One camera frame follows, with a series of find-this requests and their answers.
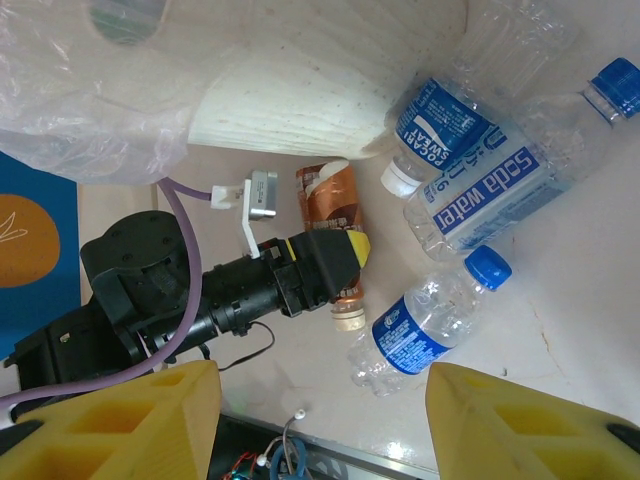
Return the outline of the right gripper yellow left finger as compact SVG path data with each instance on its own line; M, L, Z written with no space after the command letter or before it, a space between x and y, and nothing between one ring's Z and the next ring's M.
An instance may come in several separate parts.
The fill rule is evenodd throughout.
M221 404L218 366L192 361L36 409L1 455L4 479L204 479Z

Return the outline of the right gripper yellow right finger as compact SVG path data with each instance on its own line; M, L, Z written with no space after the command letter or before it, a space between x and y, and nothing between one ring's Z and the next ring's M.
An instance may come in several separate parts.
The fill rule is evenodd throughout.
M459 365L428 375L443 479L636 479L639 428L610 413Z

